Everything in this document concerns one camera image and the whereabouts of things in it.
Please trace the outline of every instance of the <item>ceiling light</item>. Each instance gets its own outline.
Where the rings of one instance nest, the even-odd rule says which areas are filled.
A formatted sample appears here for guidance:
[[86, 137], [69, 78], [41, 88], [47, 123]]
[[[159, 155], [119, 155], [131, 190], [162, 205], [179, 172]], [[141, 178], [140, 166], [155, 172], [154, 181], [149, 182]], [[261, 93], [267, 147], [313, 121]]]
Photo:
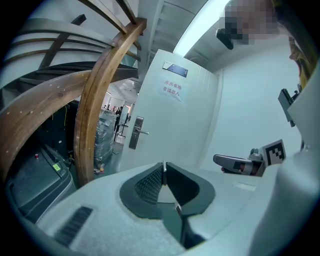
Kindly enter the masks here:
[[186, 28], [173, 53], [184, 57], [195, 43], [219, 20], [230, 0], [208, 0]]

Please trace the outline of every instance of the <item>door lever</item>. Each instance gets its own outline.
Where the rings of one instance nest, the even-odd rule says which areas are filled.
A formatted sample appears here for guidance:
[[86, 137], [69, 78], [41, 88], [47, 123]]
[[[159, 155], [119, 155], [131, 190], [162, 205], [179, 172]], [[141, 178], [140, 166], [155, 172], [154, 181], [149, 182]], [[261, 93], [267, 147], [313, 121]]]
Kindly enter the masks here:
[[149, 135], [149, 132], [148, 132], [148, 131], [140, 130], [140, 129], [138, 129], [138, 128], [135, 128], [134, 131], [135, 131], [135, 132], [138, 132], [138, 133], [141, 133], [141, 134]]

